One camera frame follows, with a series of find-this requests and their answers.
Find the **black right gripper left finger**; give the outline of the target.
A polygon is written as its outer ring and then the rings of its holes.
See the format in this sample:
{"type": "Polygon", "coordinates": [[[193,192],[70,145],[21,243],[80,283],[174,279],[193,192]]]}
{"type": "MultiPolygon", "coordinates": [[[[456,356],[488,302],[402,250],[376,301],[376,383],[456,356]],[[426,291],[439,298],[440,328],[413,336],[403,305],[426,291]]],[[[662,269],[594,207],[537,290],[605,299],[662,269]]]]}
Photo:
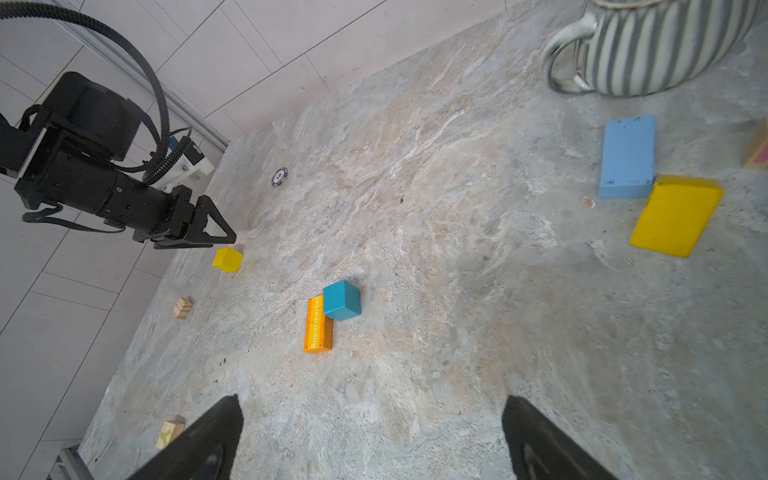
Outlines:
{"type": "Polygon", "coordinates": [[[129,479],[229,479],[243,425],[238,396],[224,396],[129,479]]]}

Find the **teal wooden cube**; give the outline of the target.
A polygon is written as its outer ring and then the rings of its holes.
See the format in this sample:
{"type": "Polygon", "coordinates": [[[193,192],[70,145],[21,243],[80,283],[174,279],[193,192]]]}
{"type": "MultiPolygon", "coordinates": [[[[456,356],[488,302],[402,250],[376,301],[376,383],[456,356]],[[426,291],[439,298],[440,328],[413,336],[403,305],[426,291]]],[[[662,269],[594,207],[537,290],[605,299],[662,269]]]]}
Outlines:
{"type": "Polygon", "coordinates": [[[361,314],[360,290],[347,281],[339,281],[323,289],[323,312],[335,321],[344,321],[361,314]]]}

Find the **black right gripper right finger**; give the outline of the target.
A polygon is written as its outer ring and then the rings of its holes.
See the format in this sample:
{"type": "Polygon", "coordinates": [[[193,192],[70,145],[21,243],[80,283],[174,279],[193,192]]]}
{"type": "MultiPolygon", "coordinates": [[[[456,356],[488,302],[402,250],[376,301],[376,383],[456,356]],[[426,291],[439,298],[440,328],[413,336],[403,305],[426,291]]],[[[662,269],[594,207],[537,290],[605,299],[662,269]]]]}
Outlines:
{"type": "Polygon", "coordinates": [[[617,479],[523,397],[508,397],[501,423],[517,479],[617,479]]]}

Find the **yellow wooden cube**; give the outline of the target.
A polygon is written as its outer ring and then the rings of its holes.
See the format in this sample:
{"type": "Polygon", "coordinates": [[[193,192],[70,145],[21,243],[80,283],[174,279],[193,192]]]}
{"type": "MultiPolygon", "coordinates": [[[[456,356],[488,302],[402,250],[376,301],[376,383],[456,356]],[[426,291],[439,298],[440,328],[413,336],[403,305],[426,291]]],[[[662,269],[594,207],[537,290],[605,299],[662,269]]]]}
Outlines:
{"type": "Polygon", "coordinates": [[[212,266],[227,273],[238,272],[243,261],[243,254],[229,247],[217,250],[212,266]]]}

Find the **light blue wooden block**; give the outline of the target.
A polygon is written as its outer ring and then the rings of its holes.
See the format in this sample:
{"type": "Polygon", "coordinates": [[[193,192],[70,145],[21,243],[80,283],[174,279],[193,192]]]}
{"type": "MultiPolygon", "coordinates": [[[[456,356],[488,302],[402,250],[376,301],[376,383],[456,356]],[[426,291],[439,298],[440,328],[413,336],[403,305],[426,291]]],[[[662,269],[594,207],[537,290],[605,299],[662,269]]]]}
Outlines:
{"type": "Polygon", "coordinates": [[[599,199],[647,198],[655,166],[654,116],[608,122],[605,126],[599,199]]]}

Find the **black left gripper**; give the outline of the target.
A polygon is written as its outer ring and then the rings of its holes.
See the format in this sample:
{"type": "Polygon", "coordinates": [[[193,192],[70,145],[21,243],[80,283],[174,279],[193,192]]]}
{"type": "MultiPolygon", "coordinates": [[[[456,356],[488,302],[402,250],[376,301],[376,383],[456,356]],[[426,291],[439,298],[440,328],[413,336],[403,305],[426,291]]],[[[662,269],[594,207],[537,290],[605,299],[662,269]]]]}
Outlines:
{"type": "Polygon", "coordinates": [[[56,216],[65,206],[104,220],[107,234],[134,230],[133,239],[152,241],[156,250],[233,245],[237,234],[213,200],[201,195],[193,206],[191,190],[167,194],[68,146],[38,149],[15,191],[28,209],[22,221],[97,233],[97,228],[56,216]]]}

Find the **orange supermarket wooden block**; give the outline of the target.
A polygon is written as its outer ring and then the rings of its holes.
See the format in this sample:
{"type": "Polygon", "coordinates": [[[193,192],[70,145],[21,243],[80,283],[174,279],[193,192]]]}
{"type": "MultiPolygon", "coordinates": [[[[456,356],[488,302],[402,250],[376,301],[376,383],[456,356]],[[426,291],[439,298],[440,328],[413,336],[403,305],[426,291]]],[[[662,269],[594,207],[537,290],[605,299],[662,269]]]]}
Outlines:
{"type": "Polygon", "coordinates": [[[324,314],[324,297],[308,300],[304,352],[317,354],[330,351],[333,344],[333,320],[324,314]]]}

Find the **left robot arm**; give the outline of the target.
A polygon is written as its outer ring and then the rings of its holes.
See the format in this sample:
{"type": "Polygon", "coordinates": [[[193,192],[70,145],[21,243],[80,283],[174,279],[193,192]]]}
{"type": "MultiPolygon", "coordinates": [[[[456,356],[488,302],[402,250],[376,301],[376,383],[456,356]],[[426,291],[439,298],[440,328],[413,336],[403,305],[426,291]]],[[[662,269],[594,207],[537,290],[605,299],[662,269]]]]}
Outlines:
{"type": "Polygon", "coordinates": [[[76,72],[64,74],[18,126],[1,122],[1,172],[16,180],[26,223],[83,227],[59,217],[64,207],[100,217],[104,234],[133,230],[157,250],[236,242],[210,197],[178,185],[164,192],[117,166],[140,124],[132,101],[76,72]]]}

